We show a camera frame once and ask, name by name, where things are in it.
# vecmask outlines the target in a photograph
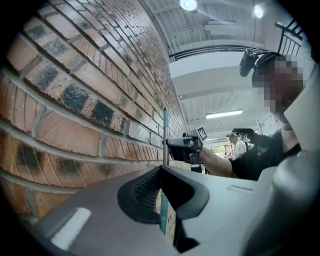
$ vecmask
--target gray surface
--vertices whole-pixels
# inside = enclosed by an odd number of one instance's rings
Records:
[[[158,224],[135,222],[119,208],[117,202],[117,192],[122,184],[150,170],[100,181],[78,192],[44,218],[37,229],[48,238],[69,212],[83,207],[91,211],[91,216],[69,252],[78,256],[176,255],[176,249],[166,241]]]
[[[286,241],[317,196],[319,156],[318,150],[287,158],[278,167],[265,169],[258,182],[171,167],[173,172],[194,179],[209,190],[209,201],[203,212],[182,222],[187,236],[200,242],[183,255],[271,255]],[[84,207],[92,215],[71,245],[71,253],[79,256],[178,255],[159,225],[137,223],[118,206],[120,186],[147,171],[150,170],[101,181],[80,191],[48,215],[37,226],[38,230],[49,238],[76,207]]]

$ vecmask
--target person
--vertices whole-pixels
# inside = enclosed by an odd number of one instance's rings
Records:
[[[216,157],[204,148],[200,152],[200,161],[213,175],[257,181],[264,169],[279,165],[301,150],[284,115],[303,90],[302,74],[296,63],[276,53],[263,55],[255,65],[252,86],[262,91],[265,106],[279,120],[281,129],[265,139],[265,143],[255,144],[248,153],[237,159]]]
[[[238,139],[238,136],[234,132],[231,132],[226,136],[229,137],[230,143],[234,145],[233,159],[241,157],[247,151],[246,145]]]

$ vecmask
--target white ceiling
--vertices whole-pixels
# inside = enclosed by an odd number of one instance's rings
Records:
[[[195,11],[185,11],[180,0],[141,0],[162,31],[170,53],[214,45],[215,40],[263,43],[262,21],[253,17],[254,0],[196,1]],[[223,31],[216,25],[210,32],[209,20],[233,21],[235,30]]]
[[[241,77],[238,66],[205,69],[172,81],[189,131],[203,126],[209,139],[225,137],[233,128],[257,130],[256,119],[267,114],[252,91],[251,77]],[[210,113],[239,109],[244,110],[240,115],[206,119]]]
[[[275,23],[281,21],[287,25],[292,20],[273,0],[196,0],[196,11],[182,9],[180,0],[140,1],[160,31],[169,54],[213,45],[277,51],[281,31],[275,28]],[[261,19],[253,15],[256,4],[264,8]],[[233,21],[235,26],[225,30],[219,25],[208,27],[210,20]],[[267,114],[263,102],[253,95],[251,75],[243,78],[239,74],[243,53],[231,58],[224,54],[227,53],[206,53],[170,64],[171,78],[188,130],[203,126],[209,139],[225,137],[233,128],[256,131],[256,119]],[[206,119],[209,113],[236,109],[244,112]]]

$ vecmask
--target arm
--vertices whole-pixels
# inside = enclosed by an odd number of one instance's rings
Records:
[[[228,159],[217,156],[206,147],[200,152],[200,161],[204,163],[205,168],[213,175],[236,178],[231,162]]]

